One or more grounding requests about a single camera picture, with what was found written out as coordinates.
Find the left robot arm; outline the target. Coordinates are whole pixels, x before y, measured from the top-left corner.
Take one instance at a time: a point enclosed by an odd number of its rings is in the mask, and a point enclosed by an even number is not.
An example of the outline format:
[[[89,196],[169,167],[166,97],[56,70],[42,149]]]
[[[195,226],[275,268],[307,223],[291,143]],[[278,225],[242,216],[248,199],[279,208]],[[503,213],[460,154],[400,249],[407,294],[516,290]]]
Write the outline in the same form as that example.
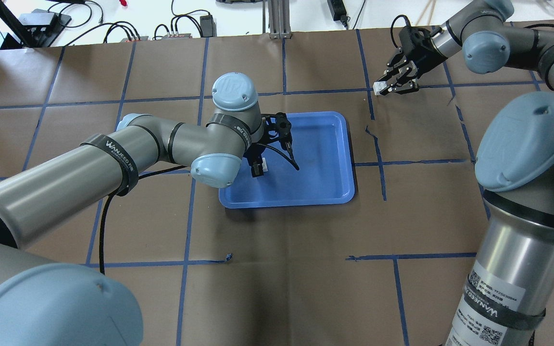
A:
[[[283,112],[260,111],[253,81],[227,73],[213,85],[205,126],[145,113],[123,117],[110,135],[0,182],[0,346],[138,346],[143,317],[134,294],[99,270],[61,263],[26,248],[73,215],[105,198],[130,193],[157,162],[188,167],[214,188],[231,186],[242,160],[266,171],[262,151],[278,151],[295,169],[291,124]]]

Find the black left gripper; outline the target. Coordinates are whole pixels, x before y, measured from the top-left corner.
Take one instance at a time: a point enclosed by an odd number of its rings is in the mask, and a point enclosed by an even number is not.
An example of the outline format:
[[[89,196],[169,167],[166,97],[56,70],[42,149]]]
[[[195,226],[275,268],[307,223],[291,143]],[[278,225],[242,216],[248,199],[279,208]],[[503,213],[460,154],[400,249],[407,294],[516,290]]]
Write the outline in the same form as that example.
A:
[[[268,148],[282,156],[290,164],[293,164],[291,122],[284,112],[277,114],[262,114],[262,134],[260,139],[253,139],[252,145],[246,151],[246,160],[251,167],[252,178],[261,177],[262,153]],[[288,157],[270,144],[279,142],[281,148],[288,152]]]

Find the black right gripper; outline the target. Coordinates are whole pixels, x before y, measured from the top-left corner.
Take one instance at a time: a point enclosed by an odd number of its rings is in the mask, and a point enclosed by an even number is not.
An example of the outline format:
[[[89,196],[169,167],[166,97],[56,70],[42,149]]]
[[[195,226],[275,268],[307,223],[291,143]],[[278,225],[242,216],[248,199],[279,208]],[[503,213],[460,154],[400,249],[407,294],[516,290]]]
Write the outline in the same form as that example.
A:
[[[396,51],[383,75],[374,82],[374,85],[382,86],[383,96],[417,92],[418,79],[448,59],[435,47],[432,33],[426,28],[404,26],[399,32],[400,43],[396,44],[393,29],[390,30]]]

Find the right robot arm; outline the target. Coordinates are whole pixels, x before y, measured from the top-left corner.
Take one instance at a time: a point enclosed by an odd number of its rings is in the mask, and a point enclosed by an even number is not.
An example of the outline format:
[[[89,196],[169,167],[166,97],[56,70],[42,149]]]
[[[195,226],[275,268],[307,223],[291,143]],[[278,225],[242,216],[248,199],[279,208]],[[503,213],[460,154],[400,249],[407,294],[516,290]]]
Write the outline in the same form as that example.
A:
[[[405,25],[374,85],[377,96],[418,91],[418,79],[461,53],[478,74],[537,72],[548,91],[503,107],[486,130],[475,175],[490,227],[462,289],[447,346],[527,346],[554,289],[554,24],[516,27],[509,0],[473,0],[436,29]]]

